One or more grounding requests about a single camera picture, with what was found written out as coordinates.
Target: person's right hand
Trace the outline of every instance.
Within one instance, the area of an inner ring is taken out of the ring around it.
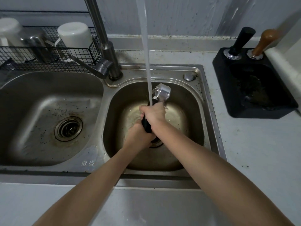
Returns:
[[[153,106],[141,105],[139,110],[142,112],[141,119],[145,114],[145,118],[150,125],[155,125],[158,121],[165,121],[165,108],[162,102],[158,102]]]

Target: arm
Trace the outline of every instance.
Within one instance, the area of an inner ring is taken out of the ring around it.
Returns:
[[[126,166],[152,139],[154,135],[146,133],[137,121],[118,153],[52,205],[33,226],[88,225]]]
[[[162,103],[140,110],[152,131],[235,225],[293,225],[247,177],[165,120]]]

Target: white countertop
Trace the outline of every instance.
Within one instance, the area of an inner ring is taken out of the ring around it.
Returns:
[[[215,55],[216,52],[150,51],[150,63],[204,66],[228,162],[254,182],[295,225],[301,225],[301,117],[296,112],[278,120],[230,117],[212,65]],[[120,62],[144,62],[141,51],[119,51],[117,56]],[[0,225],[32,224],[71,187],[0,183]],[[208,208],[210,217],[205,217]],[[147,189],[114,189],[93,225],[159,222],[227,225],[202,191],[167,193]]]

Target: sink button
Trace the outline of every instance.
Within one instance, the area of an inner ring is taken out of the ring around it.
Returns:
[[[193,81],[195,79],[195,75],[193,73],[186,73],[183,75],[183,78],[186,80],[186,81]]]

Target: faucet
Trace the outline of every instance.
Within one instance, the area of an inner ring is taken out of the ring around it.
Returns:
[[[69,55],[69,57],[98,78],[105,79],[109,75],[111,80],[118,80],[122,77],[122,72],[117,61],[113,43],[109,41],[104,28],[97,2],[96,0],[85,0],[85,3],[100,41],[98,48],[103,59],[93,68],[73,55]]]

